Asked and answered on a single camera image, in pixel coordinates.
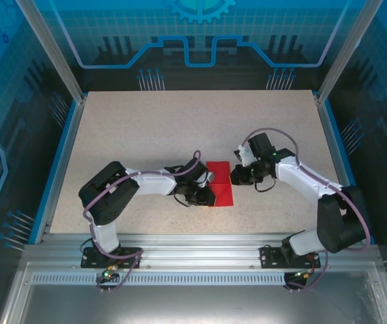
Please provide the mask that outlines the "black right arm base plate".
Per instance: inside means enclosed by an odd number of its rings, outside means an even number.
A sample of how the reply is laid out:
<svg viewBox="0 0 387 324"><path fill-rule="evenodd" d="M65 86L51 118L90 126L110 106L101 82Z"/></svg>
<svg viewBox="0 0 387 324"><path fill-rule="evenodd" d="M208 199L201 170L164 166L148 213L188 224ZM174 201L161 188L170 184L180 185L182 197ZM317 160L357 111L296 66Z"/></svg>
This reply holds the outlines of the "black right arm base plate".
<svg viewBox="0 0 387 324"><path fill-rule="evenodd" d="M262 269L319 269L321 261L315 252L299 256L286 247L265 245L259 249Z"/></svg>

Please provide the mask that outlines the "metal sheet tray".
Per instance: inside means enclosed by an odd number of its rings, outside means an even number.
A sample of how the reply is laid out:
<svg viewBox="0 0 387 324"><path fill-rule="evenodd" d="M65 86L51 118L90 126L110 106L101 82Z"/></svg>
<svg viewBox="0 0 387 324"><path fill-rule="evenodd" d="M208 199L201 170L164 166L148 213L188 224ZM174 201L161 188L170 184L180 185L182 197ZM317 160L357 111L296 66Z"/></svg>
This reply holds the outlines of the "metal sheet tray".
<svg viewBox="0 0 387 324"><path fill-rule="evenodd" d="M373 265L329 270L308 290L283 286L37 285L25 268L0 324L387 324L387 280ZM43 271L97 273L84 269Z"/></svg>

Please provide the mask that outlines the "red square paper sheet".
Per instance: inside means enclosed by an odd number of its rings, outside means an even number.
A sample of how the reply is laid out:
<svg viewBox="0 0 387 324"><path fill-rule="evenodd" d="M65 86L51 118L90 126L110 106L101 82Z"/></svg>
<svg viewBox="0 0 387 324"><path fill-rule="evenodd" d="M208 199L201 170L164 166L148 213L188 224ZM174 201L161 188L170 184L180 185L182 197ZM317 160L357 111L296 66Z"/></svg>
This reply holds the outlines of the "red square paper sheet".
<svg viewBox="0 0 387 324"><path fill-rule="evenodd" d="M215 195L214 207L232 207L233 193L230 180L230 164L228 161L208 161L208 170L214 175L209 184Z"/></svg>

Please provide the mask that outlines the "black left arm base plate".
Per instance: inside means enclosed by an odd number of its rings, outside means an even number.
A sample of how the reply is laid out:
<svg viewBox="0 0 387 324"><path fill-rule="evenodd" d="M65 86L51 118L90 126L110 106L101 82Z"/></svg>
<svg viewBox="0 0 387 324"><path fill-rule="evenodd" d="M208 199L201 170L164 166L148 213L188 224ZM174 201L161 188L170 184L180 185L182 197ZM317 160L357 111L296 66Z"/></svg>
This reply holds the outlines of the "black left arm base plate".
<svg viewBox="0 0 387 324"><path fill-rule="evenodd" d="M101 254L94 246L86 247L82 253L81 267L84 269L104 269L112 265L117 265L119 269L128 269L132 266L135 257L126 258L129 254L135 254L140 252L140 248L123 248L118 247L112 254L119 257L125 257L124 259L112 259L108 256Z"/></svg>

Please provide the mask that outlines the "aluminium side rail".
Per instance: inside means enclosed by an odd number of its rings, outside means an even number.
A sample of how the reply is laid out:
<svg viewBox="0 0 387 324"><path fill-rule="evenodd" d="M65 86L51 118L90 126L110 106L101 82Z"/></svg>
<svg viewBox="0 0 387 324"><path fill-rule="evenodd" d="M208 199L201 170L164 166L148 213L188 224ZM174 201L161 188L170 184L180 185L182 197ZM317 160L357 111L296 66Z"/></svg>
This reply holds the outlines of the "aluminium side rail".
<svg viewBox="0 0 387 324"><path fill-rule="evenodd" d="M371 246L369 217L364 197L356 186L330 105L317 106L334 168L342 187L330 184L330 194L319 199L317 233L327 251L365 252Z"/></svg>
<svg viewBox="0 0 387 324"><path fill-rule="evenodd" d="M70 107L68 117L55 152L49 176L45 184L42 199L38 206L36 217L34 218L34 225L32 226L28 239L29 245L40 244L42 242L47 224L51 222L55 214L63 180L66 175L74 141L76 139L80 120L84 111L86 98L87 93L81 103L73 101Z"/></svg>

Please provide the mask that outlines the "aluminium cross rail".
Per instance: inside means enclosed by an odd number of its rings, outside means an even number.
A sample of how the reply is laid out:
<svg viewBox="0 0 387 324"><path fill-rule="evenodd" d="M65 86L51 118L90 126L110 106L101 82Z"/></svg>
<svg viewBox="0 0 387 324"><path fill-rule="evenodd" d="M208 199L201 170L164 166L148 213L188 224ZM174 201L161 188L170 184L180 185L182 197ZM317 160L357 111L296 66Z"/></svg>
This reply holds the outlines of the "aluminium cross rail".
<svg viewBox="0 0 387 324"><path fill-rule="evenodd" d="M279 246L277 234L120 234L123 247L144 250L143 271L258 271L259 248ZM47 234L43 243L25 247L21 267L43 271L80 268L85 234Z"/></svg>

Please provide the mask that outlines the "aluminium frame post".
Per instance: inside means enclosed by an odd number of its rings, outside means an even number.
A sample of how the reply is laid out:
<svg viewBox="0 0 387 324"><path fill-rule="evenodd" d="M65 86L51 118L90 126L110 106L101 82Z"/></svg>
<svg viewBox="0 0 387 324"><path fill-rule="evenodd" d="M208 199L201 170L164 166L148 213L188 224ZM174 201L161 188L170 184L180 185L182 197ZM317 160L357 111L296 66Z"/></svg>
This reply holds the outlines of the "aluminium frame post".
<svg viewBox="0 0 387 324"><path fill-rule="evenodd" d="M45 53L54 65L61 80L68 89L70 95L79 105L83 104L84 95L72 70L61 52L56 40L41 15L38 7L33 0L15 0L24 14L27 22L30 24L34 34L38 38Z"/></svg>
<svg viewBox="0 0 387 324"><path fill-rule="evenodd" d="M347 63L352 57L355 49L358 47L366 30L371 24L373 18L376 16L383 0L365 0L353 27L340 48L336 59L329 69L321 87L317 94L317 106L323 105L331 93L333 87L336 85L339 77L345 69Z"/></svg>

